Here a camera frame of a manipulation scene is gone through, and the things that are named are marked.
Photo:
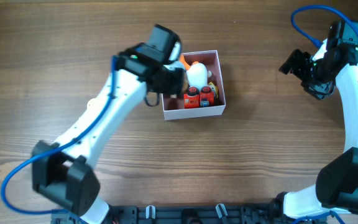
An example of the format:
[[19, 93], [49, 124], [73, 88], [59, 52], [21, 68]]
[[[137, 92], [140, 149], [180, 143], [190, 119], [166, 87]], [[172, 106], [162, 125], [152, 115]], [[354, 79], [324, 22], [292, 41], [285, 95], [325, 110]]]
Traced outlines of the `white box pink interior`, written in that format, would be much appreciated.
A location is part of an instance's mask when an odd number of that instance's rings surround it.
[[174, 120], [222, 115], [226, 107], [226, 97], [218, 51], [187, 52], [183, 53], [183, 56], [186, 62], [201, 62], [206, 66], [207, 70], [212, 72], [210, 80], [218, 86], [217, 102], [214, 106], [205, 108], [185, 109], [183, 99], [172, 98], [170, 95], [161, 95], [164, 119]]

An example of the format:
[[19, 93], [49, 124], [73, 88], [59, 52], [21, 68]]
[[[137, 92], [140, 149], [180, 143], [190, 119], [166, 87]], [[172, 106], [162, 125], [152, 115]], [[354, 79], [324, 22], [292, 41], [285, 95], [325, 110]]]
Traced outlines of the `white plush duck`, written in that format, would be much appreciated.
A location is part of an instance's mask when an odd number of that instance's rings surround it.
[[186, 62], [183, 54], [180, 55], [179, 61], [185, 66], [189, 87], [195, 87], [201, 91], [202, 88], [208, 86], [214, 93], [214, 97], [218, 98], [218, 87], [208, 80], [212, 77], [212, 72], [207, 70], [203, 63], [193, 62], [190, 65]]

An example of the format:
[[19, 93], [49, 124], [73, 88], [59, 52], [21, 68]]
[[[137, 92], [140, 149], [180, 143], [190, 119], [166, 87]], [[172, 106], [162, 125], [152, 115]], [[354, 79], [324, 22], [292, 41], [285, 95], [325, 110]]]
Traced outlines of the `red toy fire truck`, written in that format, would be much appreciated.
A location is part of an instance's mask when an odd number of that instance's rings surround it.
[[203, 108], [214, 105], [214, 91], [209, 86], [204, 86], [200, 90], [196, 87], [189, 87], [184, 97], [184, 108]]

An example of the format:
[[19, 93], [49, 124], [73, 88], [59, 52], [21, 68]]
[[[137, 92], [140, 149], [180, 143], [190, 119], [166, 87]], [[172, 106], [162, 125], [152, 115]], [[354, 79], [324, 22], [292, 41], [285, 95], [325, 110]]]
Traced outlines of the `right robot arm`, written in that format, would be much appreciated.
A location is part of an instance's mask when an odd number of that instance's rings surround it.
[[358, 22], [336, 21], [315, 55], [294, 50], [279, 71], [300, 79], [318, 100], [340, 94], [344, 114], [343, 153], [322, 168], [316, 183], [283, 196], [282, 213], [293, 219], [329, 211], [358, 214]]

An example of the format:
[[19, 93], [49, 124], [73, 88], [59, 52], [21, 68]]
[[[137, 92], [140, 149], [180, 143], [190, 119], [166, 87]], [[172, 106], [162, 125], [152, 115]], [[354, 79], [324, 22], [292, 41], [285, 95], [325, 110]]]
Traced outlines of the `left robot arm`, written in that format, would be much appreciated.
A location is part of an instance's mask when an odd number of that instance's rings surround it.
[[32, 150], [32, 187], [86, 223], [112, 223], [109, 204], [99, 197], [94, 167], [106, 143], [149, 92], [179, 95], [184, 69], [179, 36], [155, 25], [148, 41], [112, 57], [105, 85], [76, 123], [53, 144]]

